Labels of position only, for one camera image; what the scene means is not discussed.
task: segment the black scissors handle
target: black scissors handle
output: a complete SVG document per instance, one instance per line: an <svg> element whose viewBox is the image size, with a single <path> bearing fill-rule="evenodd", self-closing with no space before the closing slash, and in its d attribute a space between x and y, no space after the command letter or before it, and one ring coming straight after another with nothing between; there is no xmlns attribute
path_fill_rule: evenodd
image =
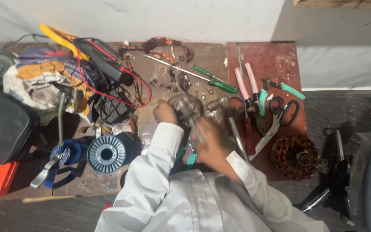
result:
<svg viewBox="0 0 371 232"><path fill-rule="evenodd" d="M274 107L273 106L274 102L278 102L279 105L277 107ZM274 97L273 99L270 100L269 108L270 108L270 111L274 115L277 115L280 112L281 108L283 108L283 105L284 105L284 100L282 97Z"/></svg>
<svg viewBox="0 0 371 232"><path fill-rule="evenodd" d="M296 109L294 110L294 114L291 117L291 120L288 123L285 124L284 123L284 118L286 117L286 114L289 112L290 107L291 107L292 104L296 105ZM281 113L280 126L288 126L288 125L292 124L294 122L294 120L297 118L297 115L298 115L299 111L300 111L300 103L297 100L291 100L287 104L287 106L283 109L283 113Z"/></svg>

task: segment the white shirt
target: white shirt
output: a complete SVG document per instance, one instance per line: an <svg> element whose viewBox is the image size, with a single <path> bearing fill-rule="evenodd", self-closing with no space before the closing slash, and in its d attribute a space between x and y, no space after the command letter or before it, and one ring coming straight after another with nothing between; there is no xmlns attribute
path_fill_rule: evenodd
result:
<svg viewBox="0 0 371 232"><path fill-rule="evenodd" d="M124 188L101 213L95 232L329 232L235 151L226 159L245 189L215 172L169 176L183 135L177 125L157 126L147 155L131 163Z"/></svg>

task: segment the workbench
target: workbench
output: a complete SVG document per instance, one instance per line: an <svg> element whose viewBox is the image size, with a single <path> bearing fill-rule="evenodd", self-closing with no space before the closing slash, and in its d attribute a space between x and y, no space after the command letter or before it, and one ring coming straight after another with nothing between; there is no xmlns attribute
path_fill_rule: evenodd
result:
<svg viewBox="0 0 371 232"><path fill-rule="evenodd" d="M8 50L21 53L27 47L37 45L53 46L58 48L57 44L18 43L9 46ZM117 43L109 43L109 45L113 48L117 48ZM233 86L238 86L234 75L234 69L239 66L236 43L227 43L226 47L222 44L213 43L187 43L187 46L191 50L194 50L195 56L189 63L186 63L185 61L180 62L181 68L196 73L196 71L193 70L193 66L198 65L213 73L215 77L229 82ZM297 91L301 92L295 43L240 43L240 46L244 56L243 62L251 63L259 88L263 86L260 78L270 76L272 81L285 82ZM171 54L170 48L170 46L161 46L157 47L155 50ZM169 84L171 78L168 74L168 66L144 57L143 52L130 51L129 53L133 56L130 61L134 71L141 76L142 79L146 82L150 82L153 78L157 78L159 81ZM174 48L174 54L176 57L184 55L183 53L184 51L182 48ZM224 65L226 58L228 59L228 68ZM250 84L247 73L245 71L243 73L246 86L249 88ZM197 77L188 75L188 78L192 83L188 92L192 95L198 96L199 98L204 94L206 99L202 100L203 103L208 103L209 101L215 100L226 94L217 88L210 87L207 82L198 79ZM211 89L214 90L214 94L209 94L209 90ZM138 108L135 112L135 115L138 116L137 127L142 142L142 153L144 153L145 149L150 144L152 135L157 127L152 110L157 106L158 99L168 100L170 97L177 94L163 87L152 86L151 91L152 98L148 105L143 108ZM272 93L274 96L281 96L285 102L295 98L279 89L270 88L269 96ZM143 101L146 102L147 93L143 91L142 96ZM266 174L269 181L285 180L284 176L276 169L270 160L271 146L273 142L277 138L286 134L297 133L306 135L306 119L303 102L300 100L300 103L301 109L296 121L288 127L280 128L277 135L251 162L257 169ZM216 117L218 119L221 118L222 115L217 115ZM266 101L266 130L271 126L271 122L272 117L268 110L268 101ZM74 167L80 171L81 175L62 187L56 189L49 189L44 186L41 186L39 189L29 187L29 183L40 172L40 168L48 161L50 150L58 142L57 125L57 120L53 119L52 122L43 129L43 134L48 141L48 144L44 145L44 149L36 147L32 148L31 151L34 152L33 158L20 163L8 195L0 197L1 200L118 193L117 177L122 168L110 175L101 175L92 170L86 162L80 162L79 164L74 165ZM88 123L85 120L80 119L77 115L71 115L68 113L64 114L64 138L93 136L95 132L92 129L88 129L85 134L77 133L78 129L84 125L88 125ZM114 134L123 131L131 131L128 123L113 126ZM256 144L259 139L260 135L255 133L255 141L253 141L253 143ZM67 175L67 173L58 175L56 181L63 179Z"/></svg>

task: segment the copper winding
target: copper winding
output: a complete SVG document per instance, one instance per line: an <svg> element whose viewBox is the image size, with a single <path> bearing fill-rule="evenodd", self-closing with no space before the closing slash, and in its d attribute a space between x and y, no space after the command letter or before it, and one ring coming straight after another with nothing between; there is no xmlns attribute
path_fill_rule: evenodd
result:
<svg viewBox="0 0 371 232"><path fill-rule="evenodd" d="M155 51L155 50L152 50L153 48L157 47L157 46L162 46L162 45L175 45L175 46L180 46L184 49L184 52L185 52L185 56L186 56L186 61L189 62L193 59L194 57L194 51L193 50L190 50L185 43L183 43L182 41L178 41L178 40L173 40L173 39L170 39L170 38L167 38L167 37L156 37L156 38L151 38L149 40L147 40L146 42L144 42L141 46L136 46L136 45L122 45L122 46L118 46L118 52L120 54L122 54L122 57L123 59L125 60L126 64L127 64L127 67L128 69L132 72L133 71L133 66L131 65L130 63L130 60L128 58L128 56L125 54L125 50L141 50L145 53L153 53L153 54L157 54L161 57L164 57L166 60L168 60L172 65L175 65L175 66L178 66L178 60L176 60L176 58L172 57L172 56L169 56L167 54L164 54L162 52L158 52L158 51ZM150 83L150 85L154 85L154 86L163 86L165 88L171 88L173 91L175 91L175 88L176 88L176 85L173 85L173 82L170 83L170 85L165 85L161 82L159 82L157 79L153 79ZM134 88L136 89L137 91L137 101L143 105L143 101L141 99L141 96L140 96L140 93L139 93L139 87L138 87L138 83L135 81L134 83Z"/></svg>
<svg viewBox="0 0 371 232"><path fill-rule="evenodd" d="M152 50L153 48L161 45L174 45L174 46L180 46L184 49L186 61L190 62L194 57L194 51L190 50L186 44L182 41L173 40L167 37L156 37L151 38L144 42L141 47L143 48L143 51L147 52Z"/></svg>
<svg viewBox="0 0 371 232"><path fill-rule="evenodd" d="M144 42L141 46L136 46L136 45L118 46L118 49L119 50L141 50L145 53L151 52L151 53L154 53L154 54L157 54L159 56L164 57L171 64L177 66L178 61L176 60L176 58L174 58L172 56L169 56L167 54L164 54L162 52L158 52L158 51L153 50L153 48L155 48L157 46L162 46L162 45L175 45L175 46L182 47L184 49L187 62L191 61L194 57L194 51L190 50L186 46L185 43L183 43L182 41L173 40L173 39L170 39L170 38L167 38L167 37L151 38L151 39L147 40L146 42Z"/></svg>
<svg viewBox="0 0 371 232"><path fill-rule="evenodd" d="M327 165L319 158L314 143L306 136L291 134L281 137L274 143L271 160L277 169L290 180L310 179L317 166Z"/></svg>
<svg viewBox="0 0 371 232"><path fill-rule="evenodd" d="M127 64L127 67L128 67L128 69L129 69L129 71L130 71L130 72L133 72L133 66L132 66L131 63L130 63L130 60L128 59L128 56L124 54L124 55L122 56L122 58L125 60L125 62L126 62L126 64ZM140 92L139 92L138 83L137 83L137 81L136 81L135 79L134 79L134 88L135 88L135 90L136 90L136 92L137 92L137 96L136 96L137 101L139 102L139 104L144 105L144 103L143 103L143 99L141 98L141 95L140 95Z"/></svg>
<svg viewBox="0 0 371 232"><path fill-rule="evenodd" d="M128 121L130 122L131 133L134 135L137 134L137 119L137 115L133 115L128 119Z"/></svg>
<svg viewBox="0 0 371 232"><path fill-rule="evenodd" d="M175 58L173 58L172 56L169 56L169 55L167 55L167 54L164 54L164 53L162 53L162 52L158 52L158 51L154 51L154 50L150 50L150 52L151 52L151 53L154 53L154 54L157 54L157 55L159 55L159 56L164 57L166 60L168 60L171 64L173 64L173 65L175 65L175 66L178 65L178 61L177 61Z"/></svg>

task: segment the pink pliers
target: pink pliers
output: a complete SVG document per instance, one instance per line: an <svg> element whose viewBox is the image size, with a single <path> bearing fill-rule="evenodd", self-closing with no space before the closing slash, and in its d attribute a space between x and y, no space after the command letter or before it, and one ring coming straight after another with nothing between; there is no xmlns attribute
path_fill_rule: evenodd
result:
<svg viewBox="0 0 371 232"><path fill-rule="evenodd" d="M244 101L246 103L246 107L250 108L250 107L253 107L254 104L258 105L259 95L258 95L257 83L255 82L253 69L251 68L250 63L246 63L245 67L246 67L246 70L247 70L247 74L249 75L249 80L250 80L250 85L251 85L251 92L253 93L252 96L250 96L249 93L247 92L247 89L244 85L243 75L242 75L242 72L240 71L240 68L236 68L234 70L234 73L236 74L238 87L240 88L241 95L243 96Z"/></svg>

